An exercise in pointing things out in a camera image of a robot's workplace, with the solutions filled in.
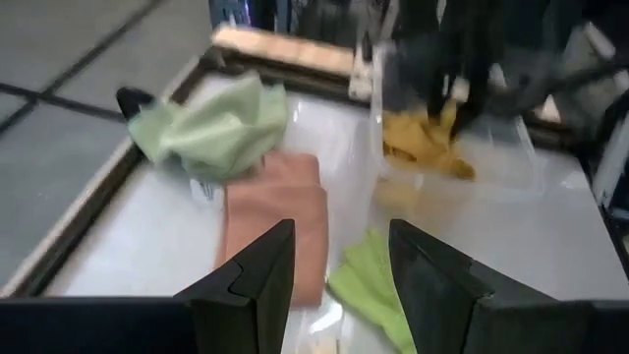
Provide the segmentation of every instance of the clear plastic container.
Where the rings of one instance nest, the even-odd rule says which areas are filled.
[[[543,193],[535,150],[521,117],[481,117],[461,133],[457,144],[462,157],[475,167],[476,181],[458,180],[429,171],[402,171],[387,163],[382,151],[383,110],[399,111],[421,104],[412,89],[403,83],[394,60],[395,47],[390,43],[379,46],[374,52],[370,139],[380,177],[374,195],[377,199],[382,200],[382,195],[386,195],[389,201],[386,207],[408,209],[425,193],[433,200],[454,203],[462,199],[518,203]]]

